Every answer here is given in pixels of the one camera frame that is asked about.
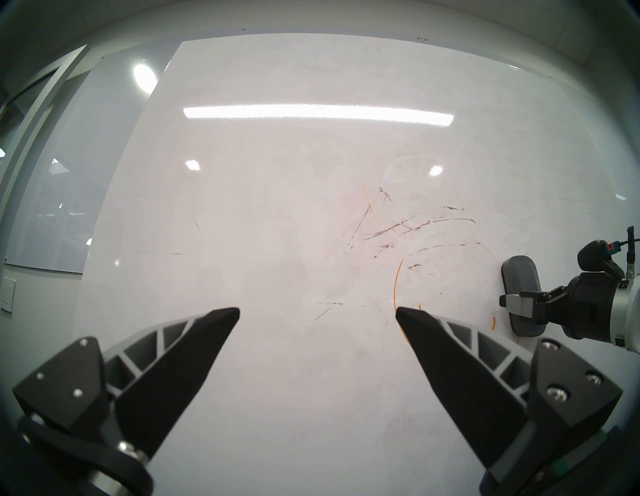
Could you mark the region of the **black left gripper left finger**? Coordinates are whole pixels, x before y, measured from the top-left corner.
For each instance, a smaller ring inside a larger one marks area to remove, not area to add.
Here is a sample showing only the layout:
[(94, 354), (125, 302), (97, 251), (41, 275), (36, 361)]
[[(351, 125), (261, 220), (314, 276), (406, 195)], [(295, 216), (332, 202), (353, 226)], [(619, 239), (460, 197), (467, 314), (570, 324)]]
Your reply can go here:
[(25, 417), (75, 439), (126, 442), (153, 458), (202, 388), (238, 323), (237, 307), (144, 329), (102, 351), (72, 341), (13, 388)]

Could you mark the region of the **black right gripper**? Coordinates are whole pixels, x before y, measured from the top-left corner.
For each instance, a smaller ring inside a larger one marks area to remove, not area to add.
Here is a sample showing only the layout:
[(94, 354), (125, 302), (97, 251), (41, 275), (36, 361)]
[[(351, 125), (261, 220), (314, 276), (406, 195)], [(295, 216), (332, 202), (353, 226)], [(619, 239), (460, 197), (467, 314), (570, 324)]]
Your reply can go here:
[(554, 323), (571, 339), (591, 339), (613, 343), (611, 316), (614, 297), (625, 290), (625, 280), (607, 273), (581, 273), (567, 286), (548, 292), (521, 290), (499, 296), (499, 306), (510, 314), (523, 316), (524, 298), (531, 300), (530, 319), (535, 325)]

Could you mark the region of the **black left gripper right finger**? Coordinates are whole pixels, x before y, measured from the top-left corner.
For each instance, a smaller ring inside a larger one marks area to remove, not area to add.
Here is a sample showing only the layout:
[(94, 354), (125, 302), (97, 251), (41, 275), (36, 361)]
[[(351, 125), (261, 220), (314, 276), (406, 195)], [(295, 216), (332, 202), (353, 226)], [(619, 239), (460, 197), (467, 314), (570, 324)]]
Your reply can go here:
[(566, 344), (533, 353), (494, 331), (398, 306), (395, 318), (449, 417), (485, 468), (481, 495), (589, 495), (622, 430), (622, 389)]

